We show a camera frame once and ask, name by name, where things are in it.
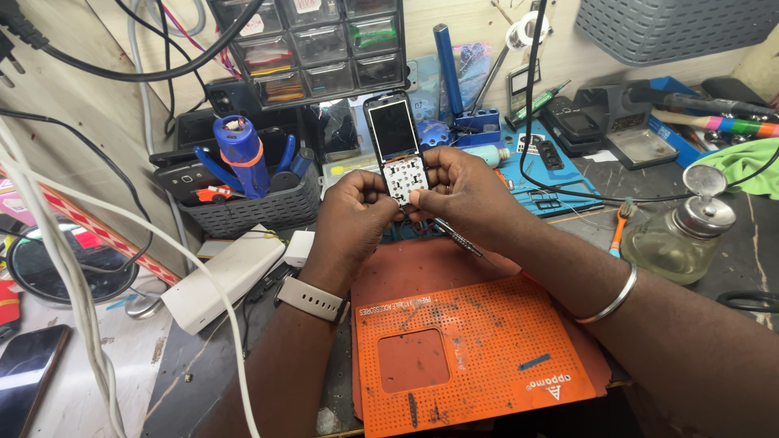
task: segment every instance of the white smartwatch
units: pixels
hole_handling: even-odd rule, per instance
[[[349,300],[338,298],[294,277],[284,278],[284,285],[276,298],[303,312],[338,324],[344,321],[350,305]]]

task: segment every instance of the gray plastic basket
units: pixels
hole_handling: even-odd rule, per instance
[[[576,27],[635,67],[758,44],[779,22],[777,0],[581,0]]]
[[[228,201],[223,205],[205,204],[185,207],[204,230],[214,238],[233,237],[241,231],[262,224],[268,229],[281,229],[310,224],[319,211],[319,170],[311,164],[294,189],[268,193],[256,200]]]

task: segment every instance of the green cloth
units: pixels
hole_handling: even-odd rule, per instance
[[[777,147],[779,138],[750,141],[707,155],[694,164],[711,164],[723,171],[728,181],[738,181],[763,167],[776,153]],[[755,178],[728,188],[729,192],[740,190],[752,195],[768,195],[772,200],[779,200],[779,160]]]

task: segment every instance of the phone keypad circuit board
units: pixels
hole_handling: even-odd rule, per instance
[[[429,188],[425,164],[418,155],[389,162],[384,165],[382,173],[387,184],[387,192],[401,207],[411,204],[409,195],[412,190]]]

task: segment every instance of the gray cable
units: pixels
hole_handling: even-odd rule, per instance
[[[130,0],[130,10],[135,12],[138,9],[139,2],[140,0]],[[138,51],[138,39],[136,37],[136,21],[131,16],[127,17],[127,36],[130,40],[130,52],[132,54],[132,59],[136,64],[136,72],[143,73],[143,64],[141,64],[141,56]],[[149,103],[149,91],[146,88],[148,84],[141,82],[138,84],[138,86],[140,87],[141,100],[143,101],[143,127],[146,133],[146,152],[149,155],[152,155],[154,154],[154,136],[151,129],[151,104]],[[176,200],[173,198],[173,195],[171,195],[171,193],[167,190],[165,193],[167,194],[167,201],[170,203],[171,210],[173,211],[173,219],[176,222],[176,228],[178,229],[178,239],[181,241],[183,246],[188,248],[189,242],[187,242],[187,234],[186,230],[184,229],[182,212],[178,209],[178,205],[176,205]],[[192,263],[192,261],[187,260],[187,268],[189,272],[192,272],[194,267],[195,265]]]
[[[192,1],[195,3],[195,8],[197,8],[197,24],[191,30],[187,30],[187,34],[190,37],[194,37],[200,32],[203,32],[203,29],[206,27],[206,10],[203,8],[203,3],[200,0],[192,0]],[[146,9],[149,9],[149,14],[151,15],[151,18],[160,28],[162,28],[162,19],[160,18],[160,14],[157,11],[157,3],[154,0],[146,0]],[[179,37],[179,38],[184,37],[184,34],[179,32],[178,29],[175,28],[175,26],[169,26],[167,32],[174,37]]]

